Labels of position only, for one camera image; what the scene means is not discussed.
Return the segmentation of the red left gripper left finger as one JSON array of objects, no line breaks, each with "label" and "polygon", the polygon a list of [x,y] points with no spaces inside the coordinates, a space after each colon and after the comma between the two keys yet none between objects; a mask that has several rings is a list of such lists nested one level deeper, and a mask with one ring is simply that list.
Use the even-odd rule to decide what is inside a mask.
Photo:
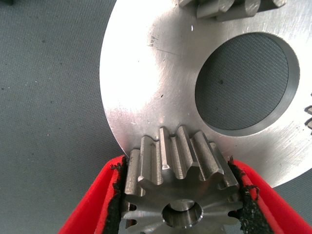
[{"label": "red left gripper left finger", "polygon": [[60,234],[117,234],[126,156],[109,160],[59,230]]}]

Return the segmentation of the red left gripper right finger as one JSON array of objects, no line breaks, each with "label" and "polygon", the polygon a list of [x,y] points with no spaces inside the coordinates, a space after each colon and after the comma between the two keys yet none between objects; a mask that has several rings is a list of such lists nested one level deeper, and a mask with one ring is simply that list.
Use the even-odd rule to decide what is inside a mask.
[{"label": "red left gripper right finger", "polygon": [[242,208],[229,213],[245,234],[310,234],[309,225],[252,167],[230,157]]}]

